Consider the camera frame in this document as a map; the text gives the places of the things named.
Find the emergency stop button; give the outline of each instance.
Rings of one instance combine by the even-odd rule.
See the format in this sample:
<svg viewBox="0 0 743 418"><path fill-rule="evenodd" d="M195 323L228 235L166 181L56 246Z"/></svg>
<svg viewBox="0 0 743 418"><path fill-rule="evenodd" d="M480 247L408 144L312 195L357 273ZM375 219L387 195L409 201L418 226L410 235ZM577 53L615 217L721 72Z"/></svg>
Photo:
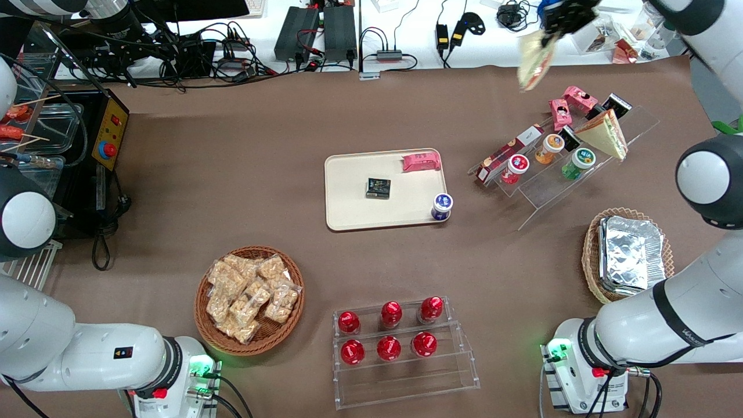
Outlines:
<svg viewBox="0 0 743 418"><path fill-rule="evenodd" d="M98 153L100 154L100 157L104 160L108 160L111 157L115 156L119 150L116 149L116 146L113 144L110 144L106 141L101 141L100 145L98 146Z"/></svg>

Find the round basket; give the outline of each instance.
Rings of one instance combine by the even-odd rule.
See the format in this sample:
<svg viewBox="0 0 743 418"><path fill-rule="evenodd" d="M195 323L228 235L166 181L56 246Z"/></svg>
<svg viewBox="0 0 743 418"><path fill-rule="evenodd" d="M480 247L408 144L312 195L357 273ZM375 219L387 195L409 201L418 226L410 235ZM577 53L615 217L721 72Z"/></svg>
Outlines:
<svg viewBox="0 0 743 418"><path fill-rule="evenodd" d="M622 216L627 219L650 221L658 228L658 230L661 229L661 227L658 227L652 219L645 216L644 213L627 208L607 209L596 215L594 220L591 221L591 224L588 226L588 232L585 234L581 263L583 264L583 272L585 273L585 281L588 282L588 288L601 303L609 303L626 298L624 295L617 295L604 289L600 282L598 228L601 219L606 218L607 216ZM671 252L671 245L668 243L667 239L663 240L663 253L661 256L663 257L663 267L666 271L666 277L673 276L673 253Z"/></svg>
<svg viewBox="0 0 743 418"><path fill-rule="evenodd" d="M256 332L253 339L250 340L248 344L240 344L234 338L230 338L220 332L215 326L212 317L207 313L207 303L209 303L207 294L209 293L212 284L207 281L207 275L204 274L201 283L198 285L196 300L193 307L196 327L198 328L201 337L212 347L222 351L223 353L243 357L255 356L257 354L265 353L274 348L280 342L284 341L284 339L289 336L292 329L296 327L296 323L299 322L299 317L302 316L302 311L305 308L305 283L302 281L302 274L299 273L299 268L296 266L296 263L294 263L288 255L275 248L259 246L243 247L231 251L230 254L250 259L268 258L274 254L278 254L289 270L291 281L302 287L302 292L299 293L299 300L294 305L294 310L291 315L289 315L289 319L286 323L279 324L271 319L264 318L263 311L266 307L263 306L257 317L257 321L261 324L260 328L258 328L258 332Z"/></svg>

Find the wooden skewer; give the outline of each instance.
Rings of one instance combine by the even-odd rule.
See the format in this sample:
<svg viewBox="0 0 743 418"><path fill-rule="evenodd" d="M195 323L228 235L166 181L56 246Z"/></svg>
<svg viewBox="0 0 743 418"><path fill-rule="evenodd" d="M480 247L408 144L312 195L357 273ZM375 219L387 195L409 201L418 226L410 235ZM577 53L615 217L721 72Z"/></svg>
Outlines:
<svg viewBox="0 0 743 418"><path fill-rule="evenodd" d="M14 105L14 106L30 105L30 104L34 104L34 103L38 103L38 102L43 102L44 100L56 99L56 98L61 97L61 96L62 96L61 94L57 94L56 96L47 96L47 97L44 97L42 99L36 99L36 100L32 100L32 101L26 102L26 103L18 103L17 105Z"/></svg>
<svg viewBox="0 0 743 418"><path fill-rule="evenodd" d="M2 152L13 151L15 148L23 147L24 145L28 145L28 144L31 144L32 142L40 141L42 139L46 139L46 138L40 138L40 137L37 136L36 139L32 139L32 140L30 140L28 142L24 142L23 144L13 145L10 148L3 149Z"/></svg>

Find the pink box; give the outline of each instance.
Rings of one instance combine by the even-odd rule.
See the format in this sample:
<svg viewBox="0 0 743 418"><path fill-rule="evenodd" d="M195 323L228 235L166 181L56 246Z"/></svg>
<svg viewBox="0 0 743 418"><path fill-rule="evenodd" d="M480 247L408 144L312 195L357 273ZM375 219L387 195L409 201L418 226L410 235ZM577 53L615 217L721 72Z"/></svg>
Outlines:
<svg viewBox="0 0 743 418"><path fill-rule="evenodd" d="M550 110L552 111L555 132L559 132L562 128L573 123L568 102L565 99L550 100Z"/></svg>
<svg viewBox="0 0 743 418"><path fill-rule="evenodd" d="M565 100L568 101L568 103L577 107L583 113L590 112L591 109L593 109L594 106L599 103L598 99L591 97L590 94L577 88L576 86L568 87L568 89L565 90L565 94L563 97L565 98Z"/></svg>
<svg viewBox="0 0 743 418"><path fill-rule="evenodd" d="M403 157L403 172L438 170L441 168L441 156L437 152L424 152Z"/></svg>

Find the red bottle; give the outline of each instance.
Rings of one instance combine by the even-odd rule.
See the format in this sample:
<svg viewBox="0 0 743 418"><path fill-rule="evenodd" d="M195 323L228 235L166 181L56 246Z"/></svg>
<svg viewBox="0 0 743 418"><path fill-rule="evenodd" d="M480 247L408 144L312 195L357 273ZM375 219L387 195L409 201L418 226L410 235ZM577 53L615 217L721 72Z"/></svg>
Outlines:
<svg viewBox="0 0 743 418"><path fill-rule="evenodd" d="M403 308L399 303L392 301L382 306L382 326L387 329L395 328L403 318Z"/></svg>
<svg viewBox="0 0 743 418"><path fill-rule="evenodd" d="M413 353L418 357L430 357L436 352L437 346L438 341L436 341L436 337L434 337L430 332L419 332L412 341L410 341L410 347L412 348Z"/></svg>
<svg viewBox="0 0 743 418"><path fill-rule="evenodd" d="M338 329L346 335L358 334L361 330L359 315L351 311L345 311L338 317Z"/></svg>
<svg viewBox="0 0 743 418"><path fill-rule="evenodd" d="M358 340L348 340L340 348L340 358L351 366L359 364L365 354L364 346Z"/></svg>
<svg viewBox="0 0 743 418"><path fill-rule="evenodd" d="M394 361L400 357L403 349L397 338L387 335L377 343L377 354L384 361Z"/></svg>
<svg viewBox="0 0 743 418"><path fill-rule="evenodd" d="M421 303L421 307L418 309L418 320L421 324L433 324L442 312L444 312L444 300L439 296L434 296Z"/></svg>

